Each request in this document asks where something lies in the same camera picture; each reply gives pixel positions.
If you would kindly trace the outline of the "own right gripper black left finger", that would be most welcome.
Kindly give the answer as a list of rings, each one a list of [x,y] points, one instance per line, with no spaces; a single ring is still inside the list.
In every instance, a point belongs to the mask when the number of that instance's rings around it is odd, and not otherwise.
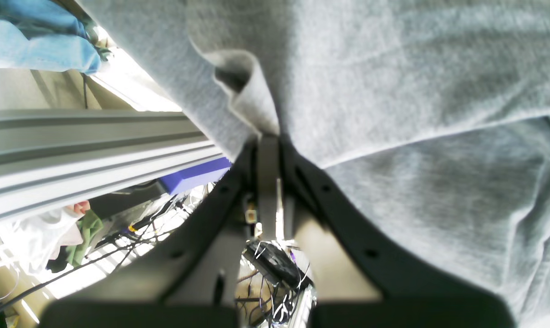
[[[257,143],[167,239],[103,280],[51,303],[41,328],[237,328],[240,255],[250,234],[244,197]]]

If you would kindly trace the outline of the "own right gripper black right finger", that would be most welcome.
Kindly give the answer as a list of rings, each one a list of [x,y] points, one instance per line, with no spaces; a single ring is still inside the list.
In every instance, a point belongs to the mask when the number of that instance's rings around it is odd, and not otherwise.
[[[309,328],[514,328],[507,305],[392,241],[280,140],[284,236],[311,262]]]

